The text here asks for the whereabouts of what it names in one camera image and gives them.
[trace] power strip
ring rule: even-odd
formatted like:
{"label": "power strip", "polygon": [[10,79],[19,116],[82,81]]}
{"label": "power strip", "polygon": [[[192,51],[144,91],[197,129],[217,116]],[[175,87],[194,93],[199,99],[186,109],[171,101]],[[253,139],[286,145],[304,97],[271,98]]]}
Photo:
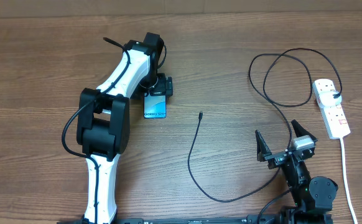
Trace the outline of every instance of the power strip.
{"label": "power strip", "polygon": [[354,224],[358,224],[354,208],[351,203],[350,190],[348,189],[346,164],[345,164],[345,148],[343,137],[350,134],[350,127],[348,126],[347,119],[345,118],[343,108],[341,107],[341,95],[335,98],[336,91],[335,84],[328,79],[319,79],[312,84],[313,91],[317,97],[317,102],[322,114],[323,121],[325,122],[326,130],[330,139],[340,139],[341,144],[341,160],[343,164],[343,180],[345,192],[347,196],[348,206],[354,220]]}
{"label": "power strip", "polygon": [[313,84],[313,91],[317,97],[322,118],[330,139],[340,139],[350,134],[350,127],[341,107],[341,96],[334,98],[337,94],[335,85],[331,80],[320,79]]}

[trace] power cord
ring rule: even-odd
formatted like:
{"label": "power cord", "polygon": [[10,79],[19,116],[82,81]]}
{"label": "power cord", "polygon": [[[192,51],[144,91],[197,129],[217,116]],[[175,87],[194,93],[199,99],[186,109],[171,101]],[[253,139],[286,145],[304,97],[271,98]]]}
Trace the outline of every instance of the power cord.
{"label": "power cord", "polygon": [[234,199],[229,199],[229,200],[220,200],[220,199],[217,199],[217,198],[214,198],[212,196],[210,196],[208,193],[206,193],[198,184],[198,182],[195,180],[195,178],[193,177],[192,175],[192,171],[191,171],[191,167],[190,167],[190,158],[191,158],[191,153],[192,153],[192,149],[193,149],[193,145],[195,144],[195,141],[196,141],[196,137],[198,136],[198,132],[199,132],[199,126],[200,126],[200,122],[202,121],[202,118],[203,118],[203,112],[201,111],[199,113],[199,123],[198,123],[198,127],[196,128],[196,133],[195,133],[195,137],[193,139],[193,142],[192,142],[192,146],[191,146],[191,150],[189,150],[189,155],[188,155],[188,170],[189,170],[189,175],[191,176],[192,180],[194,181],[194,183],[196,184],[196,186],[199,188],[199,190],[205,194],[208,198],[216,201],[216,202],[221,202],[221,203],[230,203],[230,202],[234,202],[236,200],[239,200],[239,199],[242,199],[242,198],[245,198],[247,196],[250,196],[258,191],[260,191],[261,189],[267,187],[267,185],[269,185],[276,177],[276,175],[279,173],[280,171],[280,168],[278,168],[278,170],[276,171],[276,173],[274,174],[274,176],[272,176],[272,178],[270,180],[268,180],[263,186],[259,187],[258,189],[256,190],[253,190],[252,192],[250,193],[247,193],[245,195],[242,195],[240,197],[237,197],[237,198],[234,198]]}
{"label": "power cord", "polygon": [[157,66],[157,69],[160,69],[161,68],[161,66],[163,66],[163,64],[164,64],[164,61],[166,60],[166,56],[167,56],[167,47],[166,47],[166,45],[164,44],[163,45],[164,46],[164,57],[163,57],[163,60],[162,60],[162,62]]}
{"label": "power cord", "polygon": [[94,223],[97,224],[97,219],[98,219],[98,184],[99,184],[99,165],[98,163],[95,161],[95,159],[93,159],[91,156],[87,156],[87,155],[84,155],[84,154],[81,154],[81,153],[78,153],[78,152],[75,152],[75,151],[72,151],[66,144],[66,141],[65,141],[65,137],[66,137],[66,134],[67,134],[67,131],[68,131],[68,128],[70,126],[70,124],[73,122],[73,120],[80,114],[81,111],[83,111],[83,109],[85,109],[87,106],[89,106],[90,104],[94,103],[101,95],[104,95],[106,94],[107,92],[109,92],[116,84],[117,82],[121,79],[121,77],[124,75],[124,73],[126,73],[131,61],[130,61],[130,55],[129,55],[129,52],[127,51],[127,49],[125,49],[121,44],[117,43],[116,41],[114,40],[111,40],[107,37],[104,37],[103,38],[105,41],[107,41],[108,43],[110,44],[113,44],[117,47],[120,47],[121,49],[123,49],[123,52],[126,53],[127,55],[127,63],[126,63],[126,66],[124,67],[123,71],[120,73],[119,77],[117,79],[115,79],[114,82],[111,83],[111,85],[104,91],[102,91],[99,95],[96,96],[96,98],[94,100],[91,100],[89,101],[88,103],[86,103],[84,106],[82,106],[79,110],[77,110],[71,117],[70,119],[68,120],[68,122],[66,123],[65,127],[63,128],[63,131],[62,131],[62,146],[63,148],[69,152],[70,154],[74,155],[74,156],[78,156],[78,157],[82,157],[82,158],[86,158],[86,159],[89,159],[91,160],[93,163],[94,163],[94,166],[95,166],[95,170],[96,170],[96,179],[95,179],[95,192],[94,192],[94,208],[95,208],[95,221]]}
{"label": "power cord", "polygon": [[358,220],[356,219],[353,204],[351,203],[350,190],[348,189],[347,171],[346,171],[346,165],[345,165],[345,148],[344,148],[344,140],[343,140],[343,138],[340,138],[340,145],[341,145],[341,161],[342,161],[342,164],[343,164],[342,165],[342,167],[343,167],[343,180],[344,180],[345,194],[347,196],[347,203],[348,203],[348,207],[350,208],[350,212],[351,212],[351,215],[353,217],[354,224],[358,224]]}
{"label": "power cord", "polygon": [[[270,104],[272,104],[272,105],[276,108],[276,110],[281,114],[281,116],[282,116],[283,119],[285,120],[285,123],[286,123],[286,125],[287,125],[287,129],[289,130],[289,143],[287,143],[287,147],[286,147],[287,149],[290,148],[290,144],[291,144],[291,142],[292,142],[292,128],[291,128],[291,126],[290,126],[287,118],[286,118],[285,115],[283,114],[283,112],[282,112],[276,105],[278,105],[278,106],[283,106],[283,107],[298,107],[298,106],[302,106],[302,105],[308,103],[308,102],[310,101],[311,97],[312,97],[312,79],[311,79],[311,74],[310,74],[310,71],[309,71],[308,67],[306,66],[306,64],[305,64],[303,61],[301,61],[301,60],[298,59],[297,57],[293,57],[293,56],[291,56],[291,55],[287,55],[287,54],[286,54],[287,52],[291,52],[291,51],[294,51],[294,50],[307,50],[307,51],[315,52],[315,53],[321,55],[323,58],[325,58],[325,59],[329,62],[329,64],[332,66],[333,70],[335,71],[336,76],[337,76],[337,79],[338,79],[339,84],[340,84],[340,92],[337,93],[337,94],[334,94],[333,97],[334,97],[334,98],[340,97],[341,91],[342,91],[342,89],[343,89],[343,85],[341,84],[340,75],[339,75],[338,72],[337,72],[336,66],[334,66],[333,62],[332,62],[328,57],[326,57],[326,55],[322,54],[321,52],[319,52],[319,51],[317,51],[317,50],[306,49],[306,48],[295,48],[295,49],[286,50],[285,52],[283,52],[283,53],[281,53],[281,54],[259,54],[259,55],[255,56],[255,57],[253,58],[253,60],[252,60],[251,63],[250,63],[249,71],[248,71],[248,77],[249,77],[250,84],[251,84],[251,86],[254,88],[254,90],[255,90],[260,96],[262,96],[266,101],[270,102]],[[278,57],[275,59],[275,61],[271,64],[271,66],[268,68],[268,71],[267,71],[267,73],[266,73],[266,76],[264,77],[264,82],[263,82],[263,84],[262,84],[262,91],[263,91],[264,94],[260,93],[260,92],[258,91],[258,89],[253,85],[253,82],[251,81],[251,67],[253,66],[254,61],[255,61],[258,57],[261,57],[261,56],[278,56]],[[271,69],[273,68],[273,66],[276,64],[276,62],[277,62],[281,57],[288,57],[288,58],[291,58],[291,59],[294,59],[294,60],[300,62],[300,63],[304,66],[304,68],[306,69],[306,71],[307,71],[307,75],[308,75],[308,78],[309,78],[309,81],[310,81],[310,94],[309,94],[309,97],[307,98],[307,100],[305,100],[303,103],[299,103],[299,104],[296,104],[296,105],[283,105],[283,104],[281,104],[281,103],[278,103],[278,102],[273,101],[273,100],[268,96],[268,94],[266,93],[265,86],[266,86],[266,81],[267,81],[267,77],[268,77],[269,71],[271,71]],[[280,196],[276,197],[274,200],[270,201],[270,202],[261,210],[261,212],[260,212],[260,214],[259,214],[259,216],[258,216],[258,219],[257,219],[257,224],[259,224],[260,217],[261,217],[261,215],[264,213],[264,211],[266,210],[266,208],[267,208],[268,206],[270,206],[272,203],[274,203],[277,199],[281,198],[282,196],[284,196],[285,194],[287,194],[287,193],[289,193],[289,192],[290,192],[290,190],[284,192],[282,195],[280,195]]]}

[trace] black wire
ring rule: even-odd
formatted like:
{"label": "black wire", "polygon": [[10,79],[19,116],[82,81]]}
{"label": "black wire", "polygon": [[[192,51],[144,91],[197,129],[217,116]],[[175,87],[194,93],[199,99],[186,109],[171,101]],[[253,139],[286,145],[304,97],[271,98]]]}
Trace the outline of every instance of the black wire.
{"label": "black wire", "polygon": [[260,224],[260,219],[262,214],[265,212],[265,210],[267,210],[267,208],[272,205],[273,203],[275,203],[277,200],[279,200],[281,197],[287,195],[290,192],[289,190],[286,190],[285,192],[283,192],[282,194],[280,194],[278,197],[272,199],[270,202],[268,202],[268,204],[266,204],[266,206],[264,206],[264,208],[261,209],[260,213],[257,216],[257,224]]}
{"label": "black wire", "polygon": [[220,199],[214,198],[214,197],[210,196],[208,193],[206,193],[206,192],[199,186],[198,182],[197,182],[197,181],[195,180],[195,178],[193,177],[192,171],[191,171],[191,168],[190,168],[191,153],[192,153],[193,145],[195,144],[195,141],[196,141],[196,137],[198,136],[200,121],[202,120],[202,118],[203,118],[203,112],[200,112],[200,113],[199,113],[199,123],[198,123],[198,127],[196,128],[195,137],[194,137],[194,139],[193,139],[192,146],[191,146],[191,150],[189,151],[189,155],[188,155],[188,170],[189,170],[189,174],[190,174],[192,180],[194,181],[194,183],[196,184],[196,186],[199,188],[199,190],[200,190],[203,194],[205,194],[208,198],[210,198],[210,199],[212,199],[212,200],[214,200],[214,201],[216,201],[216,202],[230,203],[230,202],[234,202],[234,201],[236,201],[236,200],[245,198],[245,197],[247,197],[247,196],[250,196],[250,195],[252,195],[252,194],[260,191],[261,189],[267,187],[267,185],[269,185],[269,184],[275,179],[276,175],[279,173],[279,171],[280,171],[281,168],[278,168],[278,170],[276,171],[276,173],[274,174],[274,176],[273,176],[270,180],[268,180],[263,186],[257,188],[256,190],[253,190],[253,191],[250,192],[250,193],[247,193],[247,194],[245,194],[245,195],[242,195],[242,196],[240,196],[240,197],[237,197],[237,198],[234,198],[234,199],[229,199],[229,200],[220,200]]}
{"label": "black wire", "polygon": [[164,60],[166,60],[166,55],[167,55],[167,47],[166,47],[166,45],[164,45],[164,57],[163,57],[162,62],[157,66],[157,69],[160,69],[161,66],[164,64]]}
{"label": "black wire", "polygon": [[84,154],[81,154],[81,153],[78,153],[78,152],[75,152],[75,151],[72,151],[66,144],[66,141],[65,141],[65,137],[66,137],[66,134],[67,134],[67,131],[68,131],[68,128],[70,126],[70,124],[73,122],[73,120],[80,114],[80,112],[85,109],[87,106],[89,106],[90,104],[94,103],[96,101],[96,99],[98,97],[100,97],[101,95],[104,95],[106,94],[107,92],[110,91],[110,89],[112,89],[116,84],[117,82],[121,79],[121,77],[124,75],[124,73],[126,73],[129,65],[130,65],[130,55],[129,55],[129,52],[127,51],[127,49],[125,49],[121,44],[117,43],[116,41],[114,40],[111,40],[107,37],[104,37],[103,38],[105,41],[107,41],[108,43],[110,44],[113,44],[117,47],[120,47],[123,49],[123,51],[126,53],[127,55],[127,63],[126,63],[126,66],[124,67],[123,71],[120,73],[119,77],[117,79],[115,79],[114,82],[111,83],[111,85],[104,91],[102,91],[101,93],[99,93],[99,95],[96,96],[95,100],[91,100],[89,101],[88,103],[86,103],[84,106],[82,106],[81,108],[79,108],[79,110],[77,110],[71,117],[70,119],[68,120],[68,122],[66,123],[65,127],[63,127],[63,130],[62,130],[62,137],[61,137],[61,141],[62,141],[62,146],[63,148],[69,152],[70,154],[74,155],[74,156],[78,156],[78,157],[82,157],[82,158],[86,158],[86,159],[89,159],[91,160],[93,163],[94,163],[94,166],[95,166],[95,170],[96,170],[96,179],[95,179],[95,192],[94,192],[94,207],[95,207],[95,223],[97,223],[97,219],[98,219],[98,184],[99,184],[99,165],[98,163],[95,161],[95,159],[93,159],[91,156],[87,156],[87,155],[84,155]]}
{"label": "black wire", "polygon": [[[281,53],[281,54],[259,54],[259,55],[255,56],[255,57],[253,58],[253,60],[252,60],[251,63],[250,63],[249,71],[248,71],[248,77],[249,77],[250,84],[251,84],[251,86],[254,88],[254,90],[255,90],[260,96],[262,96],[265,100],[267,100],[268,102],[270,102],[270,104],[272,104],[272,105],[276,108],[276,110],[281,114],[281,116],[282,116],[283,119],[285,120],[285,123],[286,123],[286,125],[287,125],[287,129],[289,130],[289,142],[287,143],[287,147],[286,147],[287,149],[290,148],[290,144],[291,144],[291,142],[292,142],[292,128],[291,128],[291,126],[290,126],[287,118],[286,118],[285,115],[283,114],[283,112],[282,112],[276,105],[278,105],[278,106],[284,106],[284,107],[297,107],[297,106],[302,106],[302,105],[308,103],[308,102],[310,101],[311,97],[312,97],[312,79],[311,79],[311,74],[310,74],[310,71],[309,71],[308,67],[307,67],[306,64],[305,64],[303,61],[301,61],[300,59],[298,59],[298,58],[296,58],[296,57],[293,57],[293,56],[291,56],[291,55],[287,55],[287,54],[286,54],[287,52],[290,52],[290,51],[293,51],[293,50],[308,50],[308,51],[312,51],[312,52],[318,53],[318,54],[320,54],[322,57],[324,57],[324,58],[330,63],[330,65],[333,67],[333,69],[334,69],[334,71],[335,71],[335,73],[336,73],[336,76],[337,76],[337,78],[338,78],[338,81],[340,82],[340,92],[339,92],[338,94],[335,94],[334,97],[335,97],[335,98],[336,98],[336,97],[339,97],[340,94],[341,94],[341,91],[342,91],[342,89],[343,89],[343,86],[342,86],[342,84],[341,84],[341,79],[340,79],[340,76],[339,76],[339,74],[338,74],[338,72],[337,72],[336,67],[334,66],[334,64],[332,63],[332,61],[330,61],[330,59],[329,59],[328,57],[326,57],[324,54],[320,53],[319,51],[312,50],[312,49],[305,49],[305,48],[296,48],[296,49],[286,50],[285,52],[283,52],[283,53]],[[251,67],[253,66],[254,61],[255,61],[258,57],[261,57],[261,56],[278,56],[278,57],[275,59],[275,61],[271,64],[271,66],[268,68],[268,71],[267,71],[266,76],[265,76],[265,78],[264,78],[264,82],[263,82],[263,84],[262,84],[262,90],[263,90],[263,93],[264,93],[264,94],[262,94],[262,93],[260,93],[260,92],[258,91],[258,89],[254,86],[254,84],[253,84],[253,82],[252,82],[252,80],[251,80]],[[303,103],[299,103],[299,104],[296,104],[296,105],[283,105],[283,104],[280,104],[280,103],[278,103],[278,102],[273,101],[273,100],[267,95],[267,93],[266,93],[265,86],[266,86],[266,81],[267,81],[267,77],[268,77],[269,71],[271,71],[271,69],[273,68],[273,66],[276,64],[276,62],[277,62],[281,57],[289,57],[289,58],[292,58],[292,59],[300,62],[300,63],[304,66],[304,68],[306,69],[306,71],[307,71],[307,75],[308,75],[309,82],[310,82],[310,94],[309,94],[309,97],[307,98],[307,100],[305,100]]]}

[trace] white power cable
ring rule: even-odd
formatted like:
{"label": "white power cable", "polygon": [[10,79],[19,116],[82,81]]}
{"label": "white power cable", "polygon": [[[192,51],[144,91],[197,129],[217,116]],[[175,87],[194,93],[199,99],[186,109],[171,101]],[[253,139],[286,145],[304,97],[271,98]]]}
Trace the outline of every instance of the white power cable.
{"label": "white power cable", "polygon": [[347,171],[346,171],[346,165],[345,165],[345,148],[344,148],[343,138],[340,138],[340,144],[341,144],[341,162],[343,163],[344,188],[345,188],[345,193],[347,195],[348,207],[350,208],[351,215],[353,216],[354,224],[358,224],[358,221],[356,219],[356,215],[354,212],[353,204],[351,203],[350,190],[348,189]]}

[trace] wooden table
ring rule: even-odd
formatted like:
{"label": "wooden table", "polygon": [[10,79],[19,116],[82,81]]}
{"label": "wooden table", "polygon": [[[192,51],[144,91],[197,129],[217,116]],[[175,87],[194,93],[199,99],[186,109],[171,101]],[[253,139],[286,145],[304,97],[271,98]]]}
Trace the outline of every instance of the wooden table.
{"label": "wooden table", "polygon": [[[351,134],[345,138],[351,198],[362,223],[362,12],[287,12],[190,16],[68,17],[0,19],[0,223],[55,223],[80,218],[87,201],[84,159],[66,153],[63,125],[78,106],[84,87],[106,80],[121,51],[102,41],[143,40],[161,35],[168,55],[161,72],[172,76],[174,96],[166,119],[143,119],[142,102],[131,105],[131,137],[118,166],[118,215],[142,218],[242,217],[255,214],[286,189],[284,177],[248,198],[217,203],[195,186],[187,156],[204,117],[191,167],[211,195],[229,199],[265,183],[275,170],[256,161],[254,130],[273,152],[285,149],[288,134],[278,112],[247,81],[253,57],[294,47],[317,49],[333,60],[343,82],[343,107]],[[336,76],[319,55],[294,52],[313,80]],[[253,66],[262,79],[274,58]],[[268,93],[283,103],[309,95],[306,72],[281,59],[268,79]],[[314,99],[281,108],[319,138],[307,161],[311,176],[339,185],[335,223],[351,223],[341,175],[340,143],[329,140]],[[75,141],[75,125],[67,141]],[[292,205],[288,195],[268,213]]]}

